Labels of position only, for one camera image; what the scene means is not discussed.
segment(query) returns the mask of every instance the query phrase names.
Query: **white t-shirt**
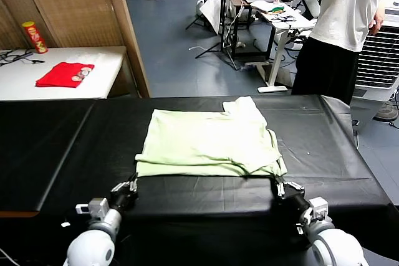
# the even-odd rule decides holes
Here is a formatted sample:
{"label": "white t-shirt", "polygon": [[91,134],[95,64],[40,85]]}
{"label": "white t-shirt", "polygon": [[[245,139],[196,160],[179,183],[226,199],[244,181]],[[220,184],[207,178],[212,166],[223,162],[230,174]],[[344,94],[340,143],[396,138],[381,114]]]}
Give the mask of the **white t-shirt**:
{"label": "white t-shirt", "polygon": [[322,0],[314,39],[351,51],[362,51],[380,0]]}

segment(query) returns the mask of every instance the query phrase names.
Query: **air cooler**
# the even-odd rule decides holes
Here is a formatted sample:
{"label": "air cooler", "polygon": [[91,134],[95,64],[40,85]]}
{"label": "air cooler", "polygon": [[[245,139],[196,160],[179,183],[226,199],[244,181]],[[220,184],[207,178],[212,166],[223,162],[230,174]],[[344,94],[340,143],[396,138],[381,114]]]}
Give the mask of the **air cooler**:
{"label": "air cooler", "polygon": [[385,20],[376,36],[367,36],[360,54],[352,119],[361,131],[399,86],[399,0],[386,0]]}

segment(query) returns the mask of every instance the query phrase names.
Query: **person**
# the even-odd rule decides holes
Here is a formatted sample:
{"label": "person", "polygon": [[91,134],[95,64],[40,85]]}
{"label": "person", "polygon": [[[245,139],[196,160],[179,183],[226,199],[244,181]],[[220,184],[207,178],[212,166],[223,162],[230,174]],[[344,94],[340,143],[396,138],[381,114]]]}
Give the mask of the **person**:
{"label": "person", "polygon": [[318,94],[350,104],[367,34],[382,26],[382,0],[322,0],[320,16],[299,52],[293,95]]}

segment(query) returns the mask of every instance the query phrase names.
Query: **black leather surface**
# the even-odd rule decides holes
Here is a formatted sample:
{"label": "black leather surface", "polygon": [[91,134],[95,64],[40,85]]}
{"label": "black leather surface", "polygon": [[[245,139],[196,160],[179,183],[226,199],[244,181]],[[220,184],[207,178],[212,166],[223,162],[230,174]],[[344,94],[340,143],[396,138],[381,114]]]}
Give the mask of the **black leather surface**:
{"label": "black leather surface", "polygon": [[[96,101],[41,213],[0,220],[7,251],[62,263],[69,242],[85,229],[67,212],[77,203],[108,196],[111,187],[131,175],[154,108],[218,112],[223,101],[235,99]],[[326,198],[339,229],[397,259],[395,243],[382,240],[399,234],[398,213],[354,147],[349,108],[316,96],[253,99],[276,132],[289,170],[286,178],[303,184],[307,198]],[[59,103],[48,105],[62,110]],[[64,134],[73,131],[64,126]],[[273,210],[267,178],[159,176],[140,178],[138,188],[140,197],[123,218],[113,265],[306,265],[306,243]],[[20,198],[13,197],[15,202]],[[72,225],[61,228],[65,216]],[[53,248],[55,240],[56,249],[43,250]]]}
{"label": "black leather surface", "polygon": [[93,101],[0,103],[0,211],[38,211]]}
{"label": "black leather surface", "polygon": [[[59,214],[77,202],[107,196],[133,171],[154,108],[222,110],[234,97],[99,101],[72,148],[42,212]],[[354,147],[349,108],[331,98],[253,97],[276,132],[289,174],[308,198],[365,209],[390,201]],[[273,200],[265,178],[160,176],[139,179],[140,199],[128,217],[264,214]]]}

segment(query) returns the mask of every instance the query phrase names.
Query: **white desk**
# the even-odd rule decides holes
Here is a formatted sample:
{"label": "white desk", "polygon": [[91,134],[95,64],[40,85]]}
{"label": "white desk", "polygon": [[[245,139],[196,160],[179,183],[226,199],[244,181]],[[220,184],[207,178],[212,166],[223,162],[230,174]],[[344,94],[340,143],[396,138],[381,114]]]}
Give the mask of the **white desk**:
{"label": "white desk", "polygon": [[[265,1],[264,9],[262,9],[262,3],[260,1],[256,1],[252,3],[255,8],[259,8],[262,11],[268,11],[270,4]],[[314,27],[314,23],[307,20],[304,16],[295,12],[291,7],[289,7],[285,3],[280,3],[279,6],[284,6],[285,13],[284,15],[290,15],[296,19],[296,21],[292,22],[273,22],[272,19],[276,17],[276,15],[272,14],[265,14],[261,12],[261,15],[265,20],[271,23],[273,28],[276,30],[276,35],[279,35],[279,43],[277,45],[276,56],[272,63],[271,71],[269,78],[266,78],[266,71],[264,70],[263,66],[266,64],[264,62],[259,63],[250,63],[256,65],[257,71],[261,74],[263,81],[266,83],[266,87],[259,87],[257,90],[259,93],[267,93],[267,92],[280,92],[287,90],[285,87],[275,87],[274,84],[276,82],[277,73],[280,69],[281,58],[284,53],[284,47],[286,43],[289,41],[288,32],[289,29],[311,29]]]}
{"label": "white desk", "polygon": [[[45,54],[27,57],[44,60],[42,64],[22,59],[0,66],[0,101],[106,98],[122,65],[127,80],[132,78],[125,54],[125,46],[50,48]],[[94,69],[77,88],[36,87],[36,80],[59,62],[94,64]]]}

